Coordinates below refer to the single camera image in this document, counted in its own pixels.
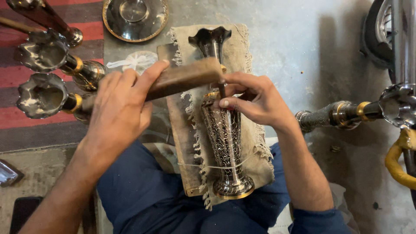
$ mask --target black object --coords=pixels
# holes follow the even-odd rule
[[[19,197],[15,200],[9,234],[17,234],[20,231],[42,200],[43,197]]]
[[[381,67],[393,69],[393,50],[385,42],[379,43],[376,37],[376,20],[384,0],[375,0],[365,19],[363,30],[363,42],[374,57],[372,60]]]
[[[216,57],[223,64],[223,44],[231,37],[231,30],[218,27],[213,30],[201,28],[195,36],[188,37],[189,44],[198,47],[204,57]]]

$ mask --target left hand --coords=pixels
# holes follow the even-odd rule
[[[100,81],[88,132],[77,148],[98,173],[104,173],[149,126],[152,103],[145,102],[147,92],[168,66],[169,61],[158,61],[141,76],[128,69]]]

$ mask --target white string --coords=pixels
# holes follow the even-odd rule
[[[182,165],[182,166],[193,166],[193,167],[209,167],[209,168],[218,168],[218,169],[233,169],[236,168],[238,166],[241,166],[243,163],[245,163],[247,160],[249,160],[251,157],[246,158],[244,161],[242,161],[241,163],[232,166],[232,167],[214,167],[214,166],[206,166],[206,165],[194,165],[194,164],[184,164],[184,163],[178,163],[178,165]]]

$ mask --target wrist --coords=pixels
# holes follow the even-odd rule
[[[98,148],[88,142],[85,137],[78,145],[68,167],[73,167],[82,177],[96,181],[111,165]]]
[[[281,122],[282,121],[275,121],[275,124],[271,125],[277,135],[293,134],[297,132],[302,133],[299,122],[294,117],[288,117],[283,123]]]

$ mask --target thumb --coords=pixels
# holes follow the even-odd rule
[[[233,108],[243,113],[245,116],[249,115],[250,110],[255,108],[253,103],[241,100],[237,97],[223,98],[221,99],[219,106],[222,108]]]

